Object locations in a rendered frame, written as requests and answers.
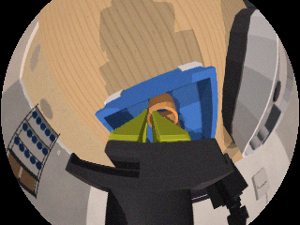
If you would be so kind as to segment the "blue crate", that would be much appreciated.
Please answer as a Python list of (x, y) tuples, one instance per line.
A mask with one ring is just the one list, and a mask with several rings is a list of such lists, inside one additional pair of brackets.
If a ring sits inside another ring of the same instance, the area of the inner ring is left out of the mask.
[(148, 109), (150, 98), (166, 92), (173, 99), (181, 128), (189, 132), (192, 141), (215, 138), (217, 72), (215, 67), (203, 68), (196, 61), (108, 96), (95, 116), (106, 129), (114, 131)]

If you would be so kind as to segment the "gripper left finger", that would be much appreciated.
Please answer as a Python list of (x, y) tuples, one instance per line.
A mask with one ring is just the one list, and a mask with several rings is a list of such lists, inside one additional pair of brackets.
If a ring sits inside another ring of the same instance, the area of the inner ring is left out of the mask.
[(147, 113), (148, 109), (144, 109), (137, 117), (125, 123), (123, 126), (111, 132), (109, 140), (118, 141), (137, 141), (146, 143), (147, 141)]

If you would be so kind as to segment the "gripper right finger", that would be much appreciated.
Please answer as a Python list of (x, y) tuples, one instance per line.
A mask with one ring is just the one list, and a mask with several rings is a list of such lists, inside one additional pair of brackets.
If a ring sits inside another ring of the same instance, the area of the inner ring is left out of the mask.
[(152, 111), (153, 143), (191, 141), (189, 133), (170, 120)]

